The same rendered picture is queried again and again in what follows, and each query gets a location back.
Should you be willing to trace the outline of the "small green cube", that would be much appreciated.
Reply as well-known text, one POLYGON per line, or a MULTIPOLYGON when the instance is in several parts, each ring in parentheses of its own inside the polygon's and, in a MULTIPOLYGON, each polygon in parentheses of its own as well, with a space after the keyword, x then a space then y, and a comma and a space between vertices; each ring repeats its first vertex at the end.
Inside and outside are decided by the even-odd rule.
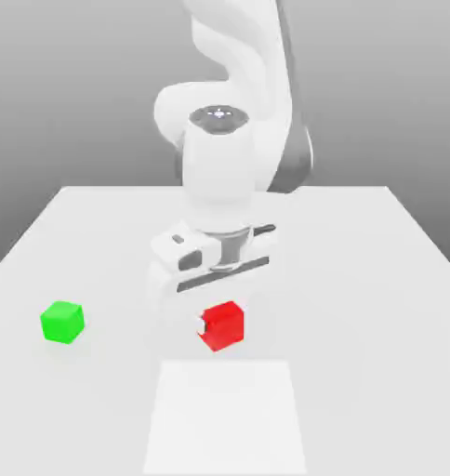
POLYGON ((55 301, 41 315, 40 322, 46 340, 71 344, 83 332, 85 318, 79 304, 55 301))

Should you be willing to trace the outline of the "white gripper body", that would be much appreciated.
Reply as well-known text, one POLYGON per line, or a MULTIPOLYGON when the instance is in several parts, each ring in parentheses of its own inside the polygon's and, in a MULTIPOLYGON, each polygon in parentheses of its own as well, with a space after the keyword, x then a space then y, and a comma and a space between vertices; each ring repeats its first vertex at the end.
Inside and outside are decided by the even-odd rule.
POLYGON ((266 287, 275 268, 274 249, 252 252, 232 271, 171 271, 151 253, 147 269, 147 319, 154 324, 192 319, 228 301, 245 306, 266 287))

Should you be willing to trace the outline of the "small red cube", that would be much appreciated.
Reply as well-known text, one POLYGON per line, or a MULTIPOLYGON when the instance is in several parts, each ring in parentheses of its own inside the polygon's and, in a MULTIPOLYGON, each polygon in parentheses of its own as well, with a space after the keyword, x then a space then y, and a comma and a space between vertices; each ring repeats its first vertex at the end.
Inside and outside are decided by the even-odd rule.
POLYGON ((245 335, 245 314, 234 301, 206 309, 200 316, 202 328, 197 332, 213 352, 240 342, 245 335))

